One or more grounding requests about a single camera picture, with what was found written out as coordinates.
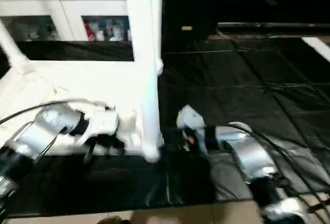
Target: wire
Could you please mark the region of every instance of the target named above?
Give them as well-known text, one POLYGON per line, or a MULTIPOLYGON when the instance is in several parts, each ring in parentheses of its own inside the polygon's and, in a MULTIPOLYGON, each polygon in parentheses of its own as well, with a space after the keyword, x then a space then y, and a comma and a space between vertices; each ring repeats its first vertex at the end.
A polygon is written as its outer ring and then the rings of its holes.
MULTIPOLYGON (((263 140, 265 140, 266 142, 268 142, 282 157, 283 159, 290 165, 290 167, 292 168, 292 170, 298 175, 298 177, 304 182, 304 184, 306 185, 306 187, 308 188, 308 190, 317 198, 317 200, 319 201, 320 205, 324 208, 325 213, 328 217, 328 219, 330 220, 330 212, 328 211, 328 209, 326 208, 326 205, 324 203, 324 201, 320 198, 320 196, 317 194, 317 192, 311 187, 311 185, 308 183, 308 181, 303 177, 303 175, 300 173, 300 171, 298 171, 297 167, 295 166, 295 164, 293 163, 293 158, 292 156, 288 153, 288 151, 280 146, 278 146, 277 144, 275 144, 274 142, 272 142, 269 138, 267 138, 265 135, 259 133, 258 131, 249 131, 246 130, 240 126, 236 126, 236 125, 224 125, 224 126, 228 126, 228 127, 232 127, 241 131, 246 132, 247 134, 249 134, 250 136, 252 136, 254 139, 256 139, 257 141, 259 140, 259 138, 262 138, 263 140)), ((304 203, 311 208, 311 206, 305 201, 303 200, 304 203)), ((322 223, 326 223, 324 221, 323 218, 320 218, 321 216, 318 216, 318 214, 316 214, 316 216, 319 218, 319 220, 322 223)))
POLYGON ((3 119, 0 120, 0 125, 2 125, 4 122, 7 122, 11 119, 13 119, 14 117, 17 117, 25 112, 29 112, 29 111, 32 111, 34 109, 37 109, 37 108, 40 108, 40 107, 46 107, 46 106, 51 106, 51 105, 56 105, 56 104, 66 104, 66 103, 69 103, 69 102, 81 102, 81 103, 87 103, 87 104, 91 104, 91 105, 95 105, 95 106, 103 106, 105 108, 109 108, 106 104, 102 103, 102 102, 97 102, 97 101, 90 101, 90 100, 87 100, 87 99, 64 99, 64 100, 56 100, 56 101, 50 101, 50 102, 47 102, 47 103, 44 103, 44 104, 39 104, 39 105, 36 105, 36 106, 33 106, 33 107, 29 107, 29 108, 26 108, 26 109, 23 109, 19 112, 15 112, 11 115, 9 115, 8 117, 5 117, 3 119))

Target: black cloth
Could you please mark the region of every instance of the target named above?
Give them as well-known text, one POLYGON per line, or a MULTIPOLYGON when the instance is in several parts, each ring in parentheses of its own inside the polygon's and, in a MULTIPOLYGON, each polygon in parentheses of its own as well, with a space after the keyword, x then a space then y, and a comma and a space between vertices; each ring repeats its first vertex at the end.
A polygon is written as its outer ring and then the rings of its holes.
MULTIPOLYGON (((31 51, 38 44, 32 45, 31 51)), ((51 46, 47 55, 52 55, 51 46)), ((330 63, 311 47, 300 39, 201 41, 164 52, 162 58, 158 86, 165 146, 160 160, 150 164, 140 156, 95 157, 85 166, 83 156, 45 157, 9 202, 11 217, 251 199, 226 151, 203 159, 178 149, 183 138, 175 120, 185 105, 196 109, 207 125, 241 121, 283 144, 313 188, 330 192, 330 63)), ((308 192, 275 156, 294 187, 308 192)))

